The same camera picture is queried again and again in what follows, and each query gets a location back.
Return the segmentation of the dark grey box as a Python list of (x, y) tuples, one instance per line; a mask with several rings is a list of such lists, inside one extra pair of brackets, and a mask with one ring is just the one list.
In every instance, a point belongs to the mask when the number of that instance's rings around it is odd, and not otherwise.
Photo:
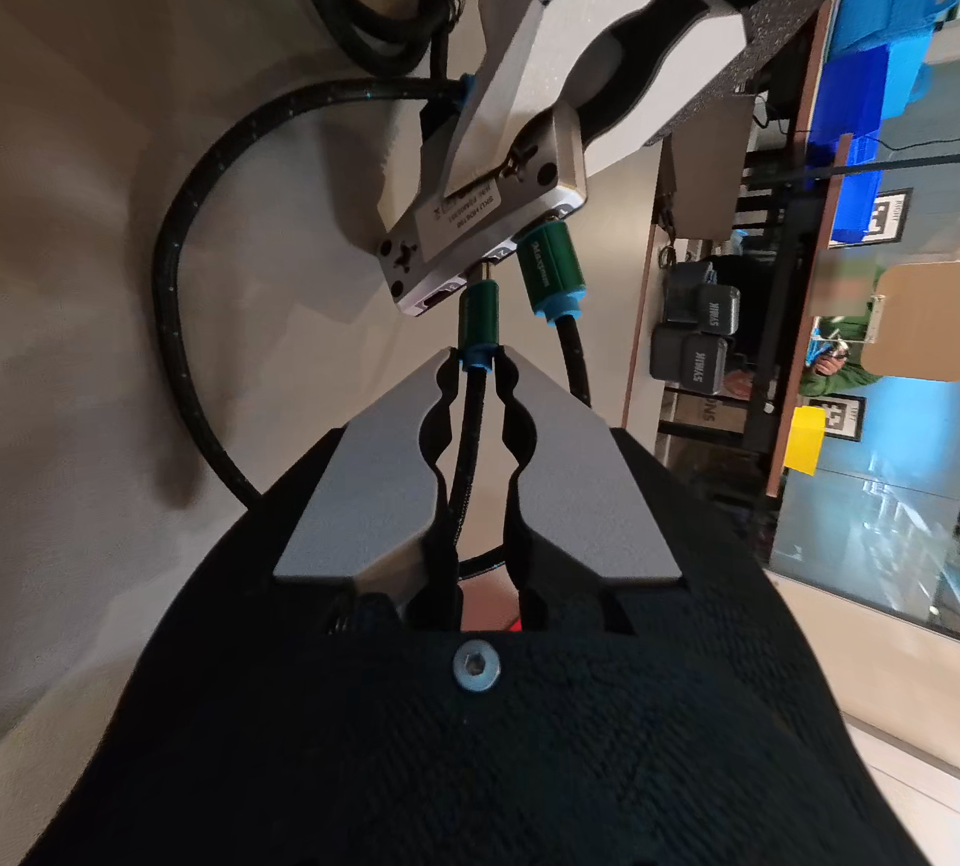
[(663, 140), (654, 224), (672, 224), (677, 239), (720, 244), (732, 235), (754, 108), (754, 96), (722, 97)]

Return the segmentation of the wooden office table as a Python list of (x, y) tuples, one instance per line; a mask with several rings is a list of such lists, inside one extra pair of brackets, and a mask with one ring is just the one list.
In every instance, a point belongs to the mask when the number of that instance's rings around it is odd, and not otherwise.
[(804, 165), (770, 176), (777, 247), (769, 301), (750, 387), (741, 448), (756, 457), (762, 474), (760, 500), (783, 495), (786, 453), (813, 330), (808, 315), (817, 258), (833, 235), (852, 137), (841, 137), (825, 166)]
[(802, 150), (810, 134), (837, 0), (826, 0), (751, 81), (749, 152)]

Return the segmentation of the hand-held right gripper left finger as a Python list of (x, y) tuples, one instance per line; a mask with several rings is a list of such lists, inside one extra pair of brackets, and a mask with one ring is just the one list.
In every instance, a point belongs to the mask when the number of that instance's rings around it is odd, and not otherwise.
[(427, 584), (425, 545), (446, 519), (460, 364), (443, 348), (354, 416), (277, 565), (286, 584), (348, 586), (406, 604)]

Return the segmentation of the printed cardboard box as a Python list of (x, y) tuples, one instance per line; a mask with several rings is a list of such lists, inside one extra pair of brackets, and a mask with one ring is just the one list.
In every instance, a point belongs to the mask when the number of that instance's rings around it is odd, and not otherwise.
[(657, 433), (668, 438), (740, 449), (749, 411), (750, 401), (725, 387), (720, 392), (704, 394), (667, 381), (663, 384)]

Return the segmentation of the silver hdmi hub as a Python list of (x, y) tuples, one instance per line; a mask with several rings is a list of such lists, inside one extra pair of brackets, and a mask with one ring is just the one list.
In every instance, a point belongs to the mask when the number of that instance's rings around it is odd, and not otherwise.
[(422, 145), (417, 194), (378, 249), (393, 303), (409, 317), (456, 294), (481, 263), (513, 255), (535, 226), (563, 220), (587, 200), (579, 117), (565, 102), (523, 128), (493, 172), (444, 198), (441, 172), (456, 120), (447, 118)]

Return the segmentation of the light blue tote caddy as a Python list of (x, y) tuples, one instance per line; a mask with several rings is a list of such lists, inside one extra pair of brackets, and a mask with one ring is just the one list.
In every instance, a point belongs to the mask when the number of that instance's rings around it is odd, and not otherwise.
[(930, 36), (958, 0), (840, 0), (828, 58)]

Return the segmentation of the framed marker tag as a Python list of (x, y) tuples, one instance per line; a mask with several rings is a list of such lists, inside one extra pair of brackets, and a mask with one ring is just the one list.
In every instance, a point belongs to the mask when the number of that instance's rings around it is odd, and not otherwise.
[(805, 397), (802, 403), (823, 411), (826, 438), (851, 442), (862, 440), (868, 406), (865, 396), (828, 394)]
[(873, 201), (868, 230), (861, 241), (863, 246), (889, 245), (901, 241), (913, 193), (912, 188), (905, 188), (877, 195)]

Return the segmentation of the red plastic bin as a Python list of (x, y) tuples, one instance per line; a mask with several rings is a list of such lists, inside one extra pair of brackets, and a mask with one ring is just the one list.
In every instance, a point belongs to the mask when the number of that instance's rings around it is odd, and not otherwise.
[(489, 572), (467, 580), (462, 589), (463, 632), (504, 632), (520, 619), (520, 600), (509, 579)]

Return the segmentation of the wooden board stand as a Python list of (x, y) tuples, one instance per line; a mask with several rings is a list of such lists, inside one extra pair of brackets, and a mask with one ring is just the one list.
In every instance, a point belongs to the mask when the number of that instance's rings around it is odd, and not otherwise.
[(959, 262), (895, 265), (878, 280), (861, 365), (879, 377), (959, 380)]

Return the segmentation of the white single door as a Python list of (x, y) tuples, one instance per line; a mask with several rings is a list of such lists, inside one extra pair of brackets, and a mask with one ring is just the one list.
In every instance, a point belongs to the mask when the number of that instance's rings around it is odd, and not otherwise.
[(767, 573), (843, 711), (957, 765), (958, 640)]

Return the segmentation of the black hard case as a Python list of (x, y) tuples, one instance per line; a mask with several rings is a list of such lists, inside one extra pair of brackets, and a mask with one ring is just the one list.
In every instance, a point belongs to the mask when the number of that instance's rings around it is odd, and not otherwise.
[(663, 322), (731, 338), (738, 331), (739, 319), (740, 292), (719, 282), (713, 261), (676, 263), (667, 271)]
[(676, 324), (658, 324), (651, 335), (649, 373), (687, 392), (718, 394), (723, 386), (728, 339)]

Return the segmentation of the blue plastic bin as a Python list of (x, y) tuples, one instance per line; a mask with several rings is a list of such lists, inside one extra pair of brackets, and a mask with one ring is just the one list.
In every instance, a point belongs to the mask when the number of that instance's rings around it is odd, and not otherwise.
[[(880, 148), (881, 127), (854, 136), (850, 142), (846, 164), (849, 166), (874, 163)], [(842, 180), (830, 243), (855, 245), (867, 235), (873, 220), (874, 202), (880, 192), (883, 173), (871, 171)]]
[(898, 117), (930, 90), (931, 35), (836, 56), (822, 70), (808, 134), (810, 147), (832, 148), (842, 135), (865, 136)]

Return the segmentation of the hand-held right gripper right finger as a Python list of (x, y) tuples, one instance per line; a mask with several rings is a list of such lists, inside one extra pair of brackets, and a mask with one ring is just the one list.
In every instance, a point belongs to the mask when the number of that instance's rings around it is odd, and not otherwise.
[(496, 358), (514, 459), (502, 544), (519, 593), (546, 604), (682, 573), (606, 421), (510, 346)]

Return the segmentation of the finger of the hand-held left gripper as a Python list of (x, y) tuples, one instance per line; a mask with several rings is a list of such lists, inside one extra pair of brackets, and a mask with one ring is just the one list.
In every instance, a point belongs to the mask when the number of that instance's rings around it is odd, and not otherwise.
[(656, 59), (653, 41), (627, 45), (606, 85), (579, 108), (585, 174), (592, 177), (644, 147), (747, 46), (735, 11), (698, 16)]
[(479, 0), (486, 54), (440, 173), (444, 198), (503, 163), (534, 118), (579, 108), (612, 78), (627, 45), (656, 59), (702, 15), (702, 0)]

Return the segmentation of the small yellow bin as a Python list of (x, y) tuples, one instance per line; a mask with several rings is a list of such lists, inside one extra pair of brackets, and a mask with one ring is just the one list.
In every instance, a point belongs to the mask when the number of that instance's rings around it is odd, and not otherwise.
[(793, 411), (783, 455), (783, 467), (804, 475), (816, 473), (826, 435), (826, 410), (800, 405)]

